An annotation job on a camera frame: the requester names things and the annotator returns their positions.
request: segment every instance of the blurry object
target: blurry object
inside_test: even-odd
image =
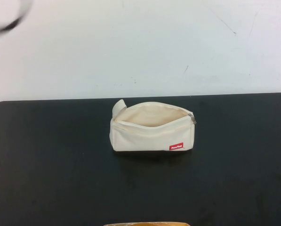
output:
[[[27,16],[28,12],[32,7],[32,0],[18,0],[20,3],[19,12],[15,20],[9,24],[0,26],[0,34],[9,32],[17,27],[23,19]]]
[[[180,222],[141,222],[141,223],[119,223],[105,226],[190,226]]]

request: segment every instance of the black cable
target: black cable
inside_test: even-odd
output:
[[[0,26],[0,34],[13,30],[23,21],[23,19],[29,13],[32,7],[32,0],[18,0],[18,1],[20,3],[20,8],[17,18],[5,26]]]

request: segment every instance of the yellow object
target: yellow object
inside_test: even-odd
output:
[[[105,226],[190,226],[187,223],[180,222],[140,222],[140,223],[119,223]]]

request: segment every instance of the zipper pull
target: zipper pull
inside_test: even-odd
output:
[[[196,122],[196,120],[195,120],[195,117],[192,115],[192,114],[188,114],[190,117],[191,117],[191,119],[192,119],[192,121],[193,121],[193,124],[195,125],[195,124],[197,124],[197,122]]]

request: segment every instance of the zipper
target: zipper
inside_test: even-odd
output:
[[[191,119],[192,119],[192,121],[193,121],[193,124],[195,125],[195,124],[197,124],[197,122],[196,122],[196,120],[195,120],[195,117],[192,115],[192,114],[188,114],[190,117],[191,117]]]

